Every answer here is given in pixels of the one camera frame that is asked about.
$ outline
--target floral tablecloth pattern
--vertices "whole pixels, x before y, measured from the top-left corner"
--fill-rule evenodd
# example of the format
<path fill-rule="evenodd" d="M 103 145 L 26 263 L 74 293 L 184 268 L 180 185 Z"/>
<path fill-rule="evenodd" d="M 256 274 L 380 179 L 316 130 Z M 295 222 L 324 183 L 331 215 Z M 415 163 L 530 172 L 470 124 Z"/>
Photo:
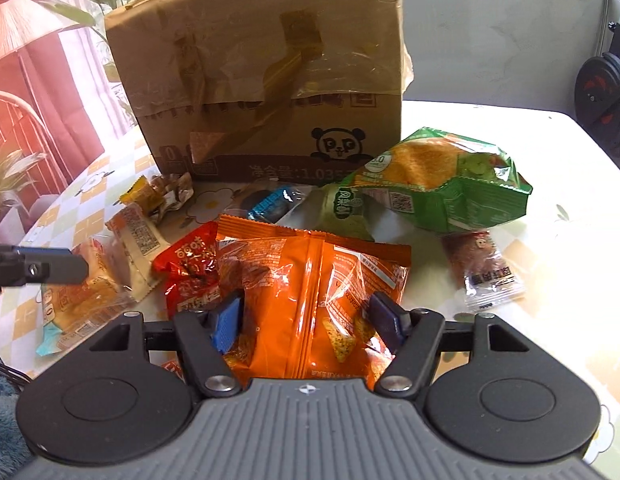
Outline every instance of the floral tablecloth pattern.
<path fill-rule="evenodd" d="M 492 230 L 528 289 L 523 300 L 494 312 L 593 387 L 602 417 L 585 460 L 620 480 L 620 171 L 577 124 L 552 112 L 405 102 L 403 124 L 405 135 L 433 126 L 494 142 L 535 186 L 527 216 Z M 75 180 L 24 244 L 72 247 L 106 232 L 104 221 L 121 207 L 119 195 L 141 173 L 155 174 L 157 168 L 133 130 Z M 239 187 L 196 184 L 195 197 L 164 220 L 161 232 L 176 241 L 194 224 L 214 219 Z M 404 307 L 432 308 L 448 319 L 458 315 L 458 292 L 437 237 L 415 232 L 391 214 L 375 219 L 373 235 L 413 247 Z M 42 341 L 39 290 L 26 286 L 0 296 L 0 357 L 32 376 L 59 358 L 35 353 Z M 158 287 L 140 304 L 146 319 L 165 316 L 162 293 Z M 438 373 L 467 359 L 445 354 Z"/>

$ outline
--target green snack bag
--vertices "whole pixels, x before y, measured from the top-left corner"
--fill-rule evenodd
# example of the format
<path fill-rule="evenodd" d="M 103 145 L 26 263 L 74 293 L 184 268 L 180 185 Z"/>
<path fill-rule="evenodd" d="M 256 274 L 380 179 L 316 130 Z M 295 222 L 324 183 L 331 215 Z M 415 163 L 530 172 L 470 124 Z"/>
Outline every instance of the green snack bag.
<path fill-rule="evenodd" d="M 520 218 L 532 186 L 498 147 L 432 128 L 348 175 L 362 190 L 418 227 L 439 233 L 475 231 Z"/>
<path fill-rule="evenodd" d="M 341 184 L 328 184 L 320 191 L 323 193 L 323 202 L 319 223 L 315 227 L 317 231 L 374 241 L 363 218 L 363 195 L 360 190 Z"/>

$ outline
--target panda logo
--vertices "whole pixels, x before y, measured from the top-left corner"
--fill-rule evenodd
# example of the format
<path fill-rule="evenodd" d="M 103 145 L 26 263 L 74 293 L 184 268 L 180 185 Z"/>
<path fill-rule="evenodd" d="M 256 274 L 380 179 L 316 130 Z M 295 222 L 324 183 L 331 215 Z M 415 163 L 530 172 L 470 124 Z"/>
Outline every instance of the panda logo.
<path fill-rule="evenodd" d="M 363 152 L 362 140 L 365 132 L 359 128 L 345 130 L 343 128 L 315 128 L 312 138 L 316 139 L 317 151 L 311 156 L 320 158 L 324 162 L 329 160 L 343 160 L 360 164 L 372 160 L 370 155 Z"/>

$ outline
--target lamp shade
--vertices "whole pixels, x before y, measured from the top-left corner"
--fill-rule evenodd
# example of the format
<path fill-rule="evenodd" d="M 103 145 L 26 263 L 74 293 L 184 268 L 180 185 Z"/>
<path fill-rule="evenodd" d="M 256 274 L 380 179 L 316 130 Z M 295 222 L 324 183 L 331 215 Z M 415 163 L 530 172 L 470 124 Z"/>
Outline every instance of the lamp shade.
<path fill-rule="evenodd" d="M 0 4 L 0 59 L 43 36 L 80 26 L 32 0 Z"/>

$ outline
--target orange snack bag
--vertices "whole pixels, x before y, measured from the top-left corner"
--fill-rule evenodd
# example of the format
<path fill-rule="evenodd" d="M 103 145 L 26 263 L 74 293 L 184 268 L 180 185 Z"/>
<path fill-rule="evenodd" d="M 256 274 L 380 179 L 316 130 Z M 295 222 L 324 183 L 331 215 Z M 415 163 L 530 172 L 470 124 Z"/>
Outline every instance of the orange snack bag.
<path fill-rule="evenodd" d="M 363 377 L 392 360 L 365 319 L 370 296 L 401 301 L 410 247 L 294 230 L 231 216 L 218 224 L 219 287 L 245 290 L 238 341 L 225 357 L 252 377 Z"/>

